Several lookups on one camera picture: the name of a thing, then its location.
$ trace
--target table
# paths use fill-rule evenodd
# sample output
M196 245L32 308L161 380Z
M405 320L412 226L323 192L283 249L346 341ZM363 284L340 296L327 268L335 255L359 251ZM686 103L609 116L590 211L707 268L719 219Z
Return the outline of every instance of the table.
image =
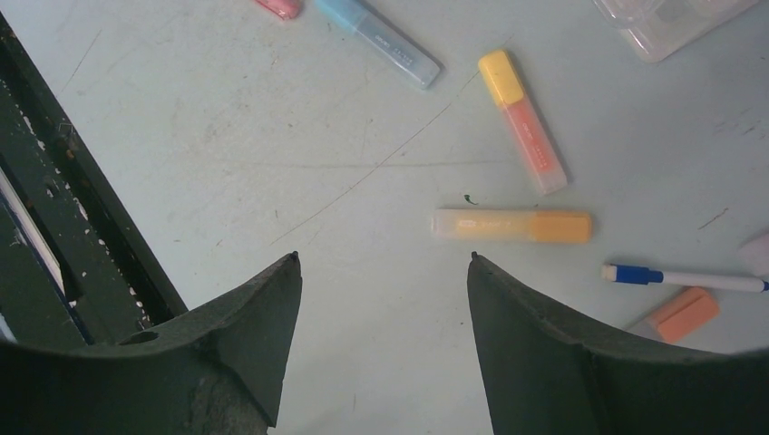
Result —
M619 327L677 289L622 260L746 272L769 226L769 5L642 63L589 1L371 0L443 64L411 88L312 5L0 0L190 307L297 250L304 299L276 434L491 433L465 293L477 250ZM504 47L573 181L539 198L476 62ZM439 207L578 208L586 246L436 240ZM684 345L764 346L769 298L715 292Z

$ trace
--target pale pink object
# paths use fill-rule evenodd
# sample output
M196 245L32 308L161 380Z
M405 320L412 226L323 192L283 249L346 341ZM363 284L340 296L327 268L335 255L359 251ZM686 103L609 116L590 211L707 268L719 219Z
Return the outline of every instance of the pale pink object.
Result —
M257 0L257 3L284 20L296 18L299 11L302 10L302 4L299 3L299 0Z

